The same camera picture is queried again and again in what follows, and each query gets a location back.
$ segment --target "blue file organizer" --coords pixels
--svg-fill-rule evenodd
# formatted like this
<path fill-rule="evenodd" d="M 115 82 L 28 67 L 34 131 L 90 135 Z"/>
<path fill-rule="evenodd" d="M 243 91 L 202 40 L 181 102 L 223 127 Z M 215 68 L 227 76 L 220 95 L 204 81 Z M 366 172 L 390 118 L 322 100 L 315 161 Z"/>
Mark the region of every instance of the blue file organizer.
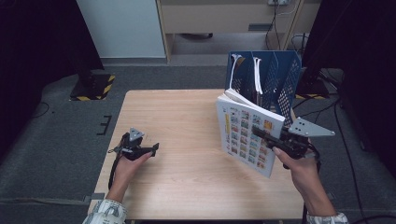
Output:
<path fill-rule="evenodd" d="M 234 63 L 234 55 L 242 58 Z M 231 51 L 228 55 L 225 89 L 234 89 L 250 102 L 257 101 L 253 58 L 260 63 L 262 108 L 285 117 L 285 126 L 292 124 L 291 105 L 301 74 L 301 60 L 293 50 Z"/>

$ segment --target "children's book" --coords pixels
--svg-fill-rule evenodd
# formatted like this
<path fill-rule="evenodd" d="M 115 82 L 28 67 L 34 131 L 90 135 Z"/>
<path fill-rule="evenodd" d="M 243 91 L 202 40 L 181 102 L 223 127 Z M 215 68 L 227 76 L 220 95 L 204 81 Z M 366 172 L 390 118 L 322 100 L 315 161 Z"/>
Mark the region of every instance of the children's book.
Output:
<path fill-rule="evenodd" d="M 262 175 L 270 177 L 276 155 L 251 129 L 256 126 L 279 138 L 285 118 L 251 103 L 233 89 L 228 89 L 219 96 L 216 106 L 222 149 Z"/>

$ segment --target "wooden table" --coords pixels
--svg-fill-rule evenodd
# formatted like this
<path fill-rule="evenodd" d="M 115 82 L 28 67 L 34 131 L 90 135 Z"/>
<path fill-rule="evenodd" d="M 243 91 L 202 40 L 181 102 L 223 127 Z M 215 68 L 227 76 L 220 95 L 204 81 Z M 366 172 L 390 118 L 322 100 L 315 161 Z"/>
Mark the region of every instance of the wooden table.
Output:
<path fill-rule="evenodd" d="M 221 149 L 215 102 L 222 93 L 127 92 L 109 148 L 131 127 L 145 133 L 142 147 L 160 143 L 126 192 L 127 219 L 301 218 L 304 202 L 278 159 L 266 178 Z M 95 193 L 108 192 L 114 158 L 106 154 Z"/>

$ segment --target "metal bracket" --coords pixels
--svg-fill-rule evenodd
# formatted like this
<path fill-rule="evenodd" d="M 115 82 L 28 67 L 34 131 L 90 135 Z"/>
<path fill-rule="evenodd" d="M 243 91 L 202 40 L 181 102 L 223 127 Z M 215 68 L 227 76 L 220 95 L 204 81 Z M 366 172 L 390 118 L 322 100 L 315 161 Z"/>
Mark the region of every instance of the metal bracket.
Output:
<path fill-rule="evenodd" d="M 335 132 L 322 128 L 308 120 L 297 118 L 289 128 L 289 133 L 304 137 L 333 136 Z"/>
<path fill-rule="evenodd" d="M 145 134 L 140 132 L 139 130 L 137 130 L 135 128 L 131 128 L 131 130 L 129 131 L 129 141 L 132 142 L 132 141 L 138 139 L 139 137 L 143 137 L 143 135 L 145 135 Z"/>

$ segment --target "white sleeve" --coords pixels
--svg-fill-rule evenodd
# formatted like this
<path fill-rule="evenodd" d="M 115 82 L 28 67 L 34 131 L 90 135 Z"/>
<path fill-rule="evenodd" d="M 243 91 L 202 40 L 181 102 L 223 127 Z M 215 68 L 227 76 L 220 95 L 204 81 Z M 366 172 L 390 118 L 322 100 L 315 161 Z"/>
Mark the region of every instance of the white sleeve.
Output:
<path fill-rule="evenodd" d="M 126 218 L 126 209 L 121 203 L 104 199 L 99 201 L 83 224 L 122 224 Z"/>
<path fill-rule="evenodd" d="M 347 217 L 343 213 L 338 213 L 334 217 L 311 217 L 306 215 L 307 223 L 309 224 L 347 224 Z"/>

